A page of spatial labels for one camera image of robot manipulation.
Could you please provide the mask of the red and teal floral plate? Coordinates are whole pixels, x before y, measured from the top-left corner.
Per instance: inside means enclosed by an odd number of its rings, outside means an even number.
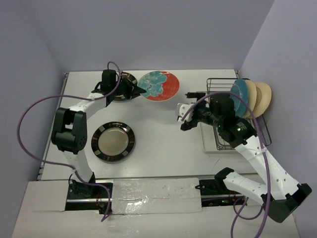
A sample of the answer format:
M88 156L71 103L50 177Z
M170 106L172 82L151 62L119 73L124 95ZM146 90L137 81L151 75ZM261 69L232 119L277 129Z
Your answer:
M154 102L162 102L173 98L179 91L179 79L172 73L162 70L151 71L138 80L138 87L146 92L144 98Z

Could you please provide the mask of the black rim plate front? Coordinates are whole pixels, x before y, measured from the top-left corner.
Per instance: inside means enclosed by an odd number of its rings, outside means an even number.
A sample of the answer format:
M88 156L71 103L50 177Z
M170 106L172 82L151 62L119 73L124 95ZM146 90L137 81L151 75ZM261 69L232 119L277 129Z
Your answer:
M101 125L92 135L91 149L94 155L107 163L118 163L127 158L136 144L132 128L119 121Z

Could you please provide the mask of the teal scalloped plate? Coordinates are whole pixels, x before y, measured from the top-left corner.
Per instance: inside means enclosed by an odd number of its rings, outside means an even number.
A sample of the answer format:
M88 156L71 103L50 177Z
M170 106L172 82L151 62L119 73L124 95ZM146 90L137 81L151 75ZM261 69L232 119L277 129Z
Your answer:
M248 87L244 79L239 78L235 80L230 89L230 92L239 96L245 103L248 103ZM237 97L230 95L230 98L234 102L234 110L236 116L242 118L247 110L246 106Z

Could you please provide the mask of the beige bird plate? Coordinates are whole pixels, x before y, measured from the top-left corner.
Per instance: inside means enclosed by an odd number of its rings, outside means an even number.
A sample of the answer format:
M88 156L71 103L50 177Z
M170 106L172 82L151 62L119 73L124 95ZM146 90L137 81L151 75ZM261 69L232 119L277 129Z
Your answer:
M255 117L258 118L268 109L272 98L272 90L271 87L264 82L255 82L255 86L257 99L253 113Z
M251 111L253 111L257 101L257 88L253 81L245 80L245 82L248 88L248 106L250 107Z

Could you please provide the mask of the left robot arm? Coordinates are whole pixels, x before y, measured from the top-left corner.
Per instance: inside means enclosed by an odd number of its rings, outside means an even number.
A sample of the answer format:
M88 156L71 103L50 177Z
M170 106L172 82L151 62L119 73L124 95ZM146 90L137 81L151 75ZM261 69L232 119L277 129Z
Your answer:
M96 194L97 185L94 172L88 165L84 152L87 143L87 120L99 110L107 107L117 96L132 100L146 93L120 72L106 69L88 97L74 106L56 110L52 144L64 153L67 166L72 168L72 189L89 198Z

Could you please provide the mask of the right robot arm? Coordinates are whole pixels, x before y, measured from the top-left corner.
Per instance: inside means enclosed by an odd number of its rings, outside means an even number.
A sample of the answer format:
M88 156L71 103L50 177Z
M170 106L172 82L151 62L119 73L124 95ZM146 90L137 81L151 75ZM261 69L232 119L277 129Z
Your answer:
M236 191L259 203L266 215L282 223L311 194L310 186L290 176L272 156L263 144L257 122L250 124L236 116L233 102L238 98L236 94L189 92L186 96L195 98L196 102L177 105L181 130L190 130L200 122L215 127L220 137L242 155L264 181L257 183L231 168L224 168L214 177L216 190L221 194Z

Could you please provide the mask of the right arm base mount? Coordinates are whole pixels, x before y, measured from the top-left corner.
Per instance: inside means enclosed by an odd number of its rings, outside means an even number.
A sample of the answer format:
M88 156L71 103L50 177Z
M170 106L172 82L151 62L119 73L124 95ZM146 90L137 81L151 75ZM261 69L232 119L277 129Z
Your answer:
M220 187L215 179L200 179L195 189L200 191L202 207L242 205L245 198L242 194Z

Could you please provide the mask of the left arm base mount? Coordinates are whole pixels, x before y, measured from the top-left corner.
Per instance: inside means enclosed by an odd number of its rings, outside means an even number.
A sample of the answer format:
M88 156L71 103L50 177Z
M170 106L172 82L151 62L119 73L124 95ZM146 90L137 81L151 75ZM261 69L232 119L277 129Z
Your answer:
M97 211L111 214L112 182L86 185L71 180L68 187L65 211Z

